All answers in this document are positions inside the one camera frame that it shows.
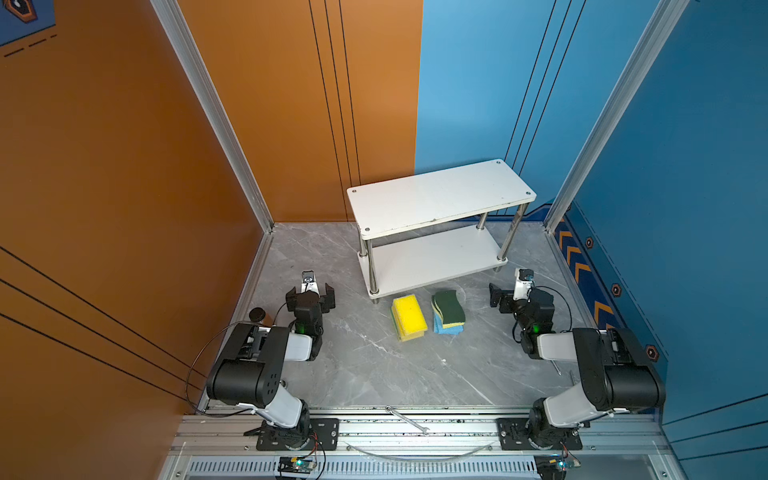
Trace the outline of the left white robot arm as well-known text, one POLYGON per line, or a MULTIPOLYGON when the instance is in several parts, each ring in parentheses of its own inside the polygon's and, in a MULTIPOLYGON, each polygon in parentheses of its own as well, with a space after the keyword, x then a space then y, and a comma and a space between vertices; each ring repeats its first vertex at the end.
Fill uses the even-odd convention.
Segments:
POLYGON ((260 416, 257 432, 289 449, 304 447, 312 430, 309 407, 281 383, 282 370, 287 362, 319 355, 323 315, 335 307, 333 287, 324 288, 324 293, 306 287, 286 294, 286 308, 294 314, 289 326, 265 326, 266 311, 252 309, 249 320, 233 328, 206 383, 209 398, 260 416))

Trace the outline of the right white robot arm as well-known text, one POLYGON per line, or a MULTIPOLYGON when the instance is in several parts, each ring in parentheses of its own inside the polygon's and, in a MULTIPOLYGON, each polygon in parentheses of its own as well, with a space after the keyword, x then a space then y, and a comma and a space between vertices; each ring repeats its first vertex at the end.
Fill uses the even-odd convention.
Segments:
POLYGON ((579 381, 536 400, 525 425, 510 436, 532 448, 562 447, 580 427, 615 412, 661 408, 666 388, 653 362, 629 329, 553 329, 554 297, 532 285, 505 290, 489 285, 490 305, 514 316, 520 346, 534 360, 574 362, 579 381))

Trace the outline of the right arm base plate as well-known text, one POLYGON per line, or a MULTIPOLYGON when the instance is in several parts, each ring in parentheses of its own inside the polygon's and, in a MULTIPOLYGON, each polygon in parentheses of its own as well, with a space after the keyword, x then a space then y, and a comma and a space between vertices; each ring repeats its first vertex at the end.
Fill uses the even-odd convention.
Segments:
POLYGON ((504 451, 583 449, 577 429, 533 426, 530 419, 523 418, 498 418, 496 427, 504 451))

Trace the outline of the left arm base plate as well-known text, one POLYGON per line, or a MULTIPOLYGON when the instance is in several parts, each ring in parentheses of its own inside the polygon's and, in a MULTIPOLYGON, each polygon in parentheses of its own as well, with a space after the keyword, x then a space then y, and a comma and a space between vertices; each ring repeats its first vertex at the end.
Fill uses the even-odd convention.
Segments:
POLYGON ((318 441, 321 451, 335 451, 339 440, 340 421, 333 417, 310 417, 296 427, 281 428, 264 421, 260 426, 257 451, 312 450, 318 441))

